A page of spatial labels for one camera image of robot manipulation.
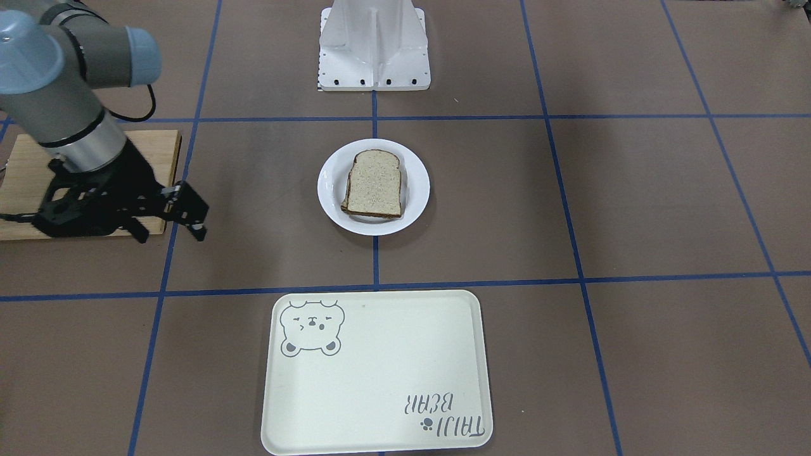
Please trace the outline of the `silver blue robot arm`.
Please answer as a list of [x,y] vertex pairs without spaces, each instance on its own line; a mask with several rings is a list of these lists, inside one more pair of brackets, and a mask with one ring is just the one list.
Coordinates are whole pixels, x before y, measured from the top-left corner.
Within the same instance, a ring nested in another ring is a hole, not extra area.
[[116,27],[81,1],[2,2],[2,111],[50,156],[37,211],[3,214],[51,238],[127,231],[146,242],[143,217],[183,225],[203,241],[209,207],[188,182],[163,186],[96,90],[146,86],[162,54],[145,29]]

